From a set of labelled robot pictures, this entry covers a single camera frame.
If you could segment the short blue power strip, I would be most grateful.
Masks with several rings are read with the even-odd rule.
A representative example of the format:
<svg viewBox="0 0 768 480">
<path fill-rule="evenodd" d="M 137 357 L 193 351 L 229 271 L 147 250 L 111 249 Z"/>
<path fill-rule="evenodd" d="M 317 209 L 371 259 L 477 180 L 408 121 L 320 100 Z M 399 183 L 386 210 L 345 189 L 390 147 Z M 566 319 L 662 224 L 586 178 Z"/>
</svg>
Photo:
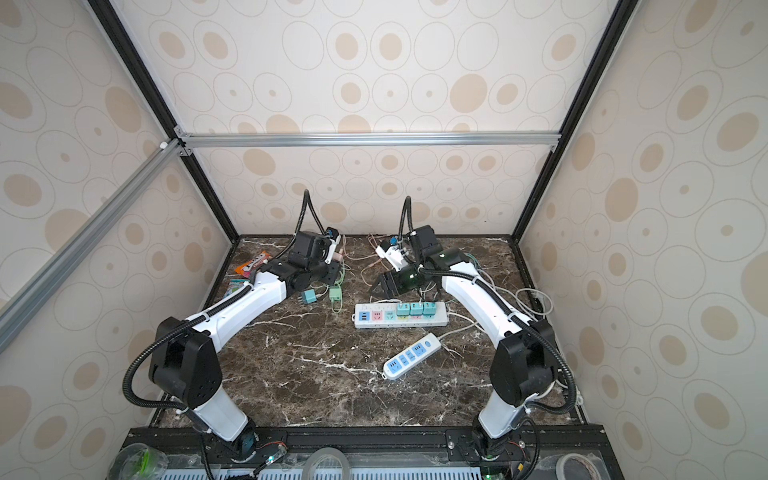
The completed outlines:
<svg viewBox="0 0 768 480">
<path fill-rule="evenodd" d="M 397 380 L 441 348 L 441 341 L 429 333 L 387 360 L 383 365 L 383 374 L 388 380 Z"/>
</svg>

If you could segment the long multicolour power strip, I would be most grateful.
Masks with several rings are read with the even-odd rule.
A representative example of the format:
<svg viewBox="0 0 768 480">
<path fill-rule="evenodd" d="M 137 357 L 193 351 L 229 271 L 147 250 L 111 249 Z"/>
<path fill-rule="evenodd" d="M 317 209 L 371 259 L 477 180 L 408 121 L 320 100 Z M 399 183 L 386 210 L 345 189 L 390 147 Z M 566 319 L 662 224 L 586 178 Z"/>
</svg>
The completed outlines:
<svg viewBox="0 0 768 480">
<path fill-rule="evenodd" d="M 396 315 L 396 305 L 405 302 L 365 303 L 355 306 L 353 322 L 357 329 L 386 328 L 427 328 L 444 327 L 448 324 L 447 309 L 444 302 L 437 302 L 437 312 L 433 317 L 409 316 L 400 318 Z"/>
</svg>

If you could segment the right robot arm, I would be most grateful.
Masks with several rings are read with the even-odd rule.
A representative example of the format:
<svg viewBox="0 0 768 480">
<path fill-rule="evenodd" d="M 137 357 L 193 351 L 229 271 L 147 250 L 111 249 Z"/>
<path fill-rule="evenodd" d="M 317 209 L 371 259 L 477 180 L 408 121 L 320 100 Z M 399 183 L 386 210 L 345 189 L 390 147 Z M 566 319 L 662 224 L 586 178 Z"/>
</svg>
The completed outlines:
<svg viewBox="0 0 768 480">
<path fill-rule="evenodd" d="M 377 254 L 392 268 L 373 283 L 373 298 L 394 300 L 433 283 L 463 306 L 492 342 L 492 392 L 474 421 L 480 445 L 504 438 L 533 410 L 568 415 L 575 409 L 575 379 L 555 346 L 551 325 L 512 306 L 467 254 L 444 248 L 431 226 L 416 228 L 410 197 L 404 200 L 397 235 L 382 242 Z"/>
</svg>

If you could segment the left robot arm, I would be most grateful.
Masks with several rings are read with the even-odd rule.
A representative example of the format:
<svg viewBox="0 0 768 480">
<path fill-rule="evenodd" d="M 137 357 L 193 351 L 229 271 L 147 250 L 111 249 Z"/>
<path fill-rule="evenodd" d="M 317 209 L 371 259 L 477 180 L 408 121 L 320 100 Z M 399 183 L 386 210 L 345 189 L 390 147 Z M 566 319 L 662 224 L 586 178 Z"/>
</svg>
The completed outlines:
<svg viewBox="0 0 768 480">
<path fill-rule="evenodd" d="M 164 320 L 154 342 L 125 372 L 125 399 L 142 408 L 176 409 L 234 457 L 251 456 L 255 425 L 225 391 L 219 353 L 259 315 L 291 295 L 315 282 L 333 285 L 341 272 L 334 257 L 339 240 L 335 228 L 305 232 L 297 226 L 289 244 L 233 294 L 185 319 Z"/>
</svg>

